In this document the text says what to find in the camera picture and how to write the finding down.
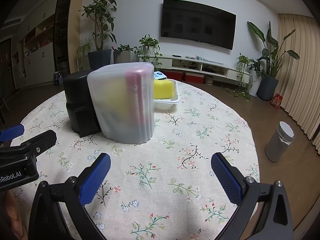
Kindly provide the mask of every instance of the tablecloth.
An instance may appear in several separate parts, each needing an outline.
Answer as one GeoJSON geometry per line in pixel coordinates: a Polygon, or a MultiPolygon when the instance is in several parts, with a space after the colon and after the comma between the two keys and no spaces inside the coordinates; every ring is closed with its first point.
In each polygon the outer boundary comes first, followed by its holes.
{"type": "MultiPolygon", "coordinates": [[[[233,109],[191,85],[178,82],[178,87],[181,102],[155,111],[153,137],[141,145],[121,144],[102,133],[79,138],[71,130],[64,92],[28,114],[25,133],[12,146],[48,129],[57,142],[37,158],[39,179],[14,189],[26,228],[39,182],[78,176],[105,152],[111,169],[85,207],[108,240],[214,239],[236,205],[212,171],[211,156],[221,152],[244,176],[259,181],[255,145],[247,122],[233,109]]],[[[65,205],[62,210],[80,239],[65,205]]]]}

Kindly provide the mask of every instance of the tv stand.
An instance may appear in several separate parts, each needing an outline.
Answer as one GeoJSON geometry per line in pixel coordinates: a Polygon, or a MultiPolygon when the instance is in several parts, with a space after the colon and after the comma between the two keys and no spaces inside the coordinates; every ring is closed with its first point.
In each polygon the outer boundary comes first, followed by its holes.
{"type": "MultiPolygon", "coordinates": [[[[192,58],[174,57],[172,55],[157,56],[158,62],[162,63],[159,66],[161,69],[171,71],[184,71],[184,72],[195,72],[203,75],[213,76],[214,80],[220,82],[238,84],[240,80],[239,72],[235,67],[227,66],[225,64],[219,64],[214,62],[208,62],[204,60],[197,60],[192,58]]],[[[243,81],[248,84],[250,80],[250,74],[244,71],[243,81]]]]}

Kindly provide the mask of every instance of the television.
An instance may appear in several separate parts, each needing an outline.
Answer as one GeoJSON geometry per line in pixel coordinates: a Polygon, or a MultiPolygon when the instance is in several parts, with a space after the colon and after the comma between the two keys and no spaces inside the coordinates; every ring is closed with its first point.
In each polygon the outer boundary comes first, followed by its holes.
{"type": "Polygon", "coordinates": [[[236,15],[195,2],[163,0],[161,37],[233,48],[236,15]]]}

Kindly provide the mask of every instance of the gray trash can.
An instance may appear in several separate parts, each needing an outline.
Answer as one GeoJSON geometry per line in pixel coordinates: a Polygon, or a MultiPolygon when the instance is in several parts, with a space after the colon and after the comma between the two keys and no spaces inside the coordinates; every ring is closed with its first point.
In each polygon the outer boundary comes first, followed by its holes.
{"type": "Polygon", "coordinates": [[[267,158],[272,162],[278,161],[290,143],[292,143],[294,137],[291,127],[285,122],[280,122],[264,149],[267,158]]]}

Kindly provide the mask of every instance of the floor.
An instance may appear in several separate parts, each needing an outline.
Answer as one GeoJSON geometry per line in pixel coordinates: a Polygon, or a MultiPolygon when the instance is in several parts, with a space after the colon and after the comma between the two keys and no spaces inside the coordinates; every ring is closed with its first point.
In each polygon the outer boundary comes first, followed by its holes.
{"type": "MultiPolygon", "coordinates": [[[[189,84],[215,96],[248,122],[257,150],[260,181],[273,184],[279,179],[284,183],[291,207],[293,226],[296,228],[320,195],[320,183],[318,182],[320,155],[311,141],[282,108],[277,110],[269,102],[259,98],[252,98],[250,102],[246,102],[246,99],[235,98],[219,86],[189,84]],[[272,163],[265,156],[264,147],[280,121],[287,122],[292,127],[296,138],[281,159],[277,163],[272,163]]],[[[11,114],[5,108],[1,109],[6,120],[6,127],[19,124],[35,107],[62,90],[63,86],[54,85],[21,90],[7,101],[11,114]]],[[[252,230],[256,219],[257,212],[244,232],[244,239],[252,230]]]]}

